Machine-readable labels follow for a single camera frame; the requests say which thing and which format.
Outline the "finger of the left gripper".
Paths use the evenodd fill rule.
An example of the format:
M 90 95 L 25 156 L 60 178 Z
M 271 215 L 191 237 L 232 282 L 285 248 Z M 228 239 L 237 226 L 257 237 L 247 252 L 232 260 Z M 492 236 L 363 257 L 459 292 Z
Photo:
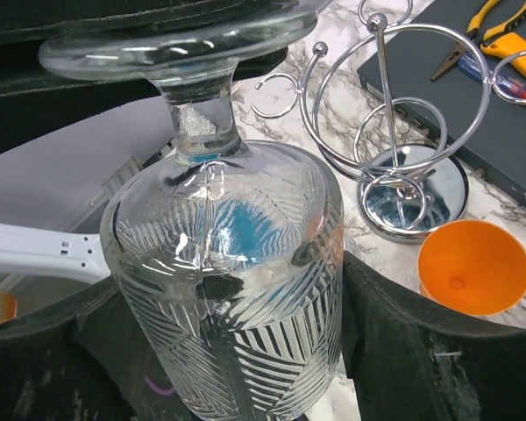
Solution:
M 0 1 L 0 45 L 47 39 L 64 29 L 105 31 L 168 22 L 172 29 L 266 15 L 296 1 Z
M 0 154 L 118 106 L 157 96 L 145 80 L 78 82 L 43 69 L 37 46 L 0 46 Z

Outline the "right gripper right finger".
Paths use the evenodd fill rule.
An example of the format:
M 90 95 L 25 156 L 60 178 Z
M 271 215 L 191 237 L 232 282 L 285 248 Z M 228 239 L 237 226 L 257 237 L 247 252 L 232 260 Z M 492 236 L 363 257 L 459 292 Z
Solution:
M 351 253 L 341 346 L 364 420 L 526 420 L 526 330 L 448 309 Z

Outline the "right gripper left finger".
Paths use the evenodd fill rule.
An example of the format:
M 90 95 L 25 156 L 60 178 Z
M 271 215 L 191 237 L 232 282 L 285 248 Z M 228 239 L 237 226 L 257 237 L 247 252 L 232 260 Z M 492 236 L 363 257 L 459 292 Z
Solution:
M 183 418 L 112 279 L 0 325 L 0 420 Z

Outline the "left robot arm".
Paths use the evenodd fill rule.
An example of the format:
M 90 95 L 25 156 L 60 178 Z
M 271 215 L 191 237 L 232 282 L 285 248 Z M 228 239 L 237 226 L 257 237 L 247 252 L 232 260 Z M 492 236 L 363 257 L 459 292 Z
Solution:
M 128 91 L 100 82 L 63 82 L 38 62 L 47 39 L 64 32 L 138 35 L 191 32 L 283 13 L 291 1 L 0 1 L 0 153 L 27 144 L 127 100 Z M 109 270 L 95 234 L 0 224 L 0 274 L 68 275 L 87 269 L 98 282 Z

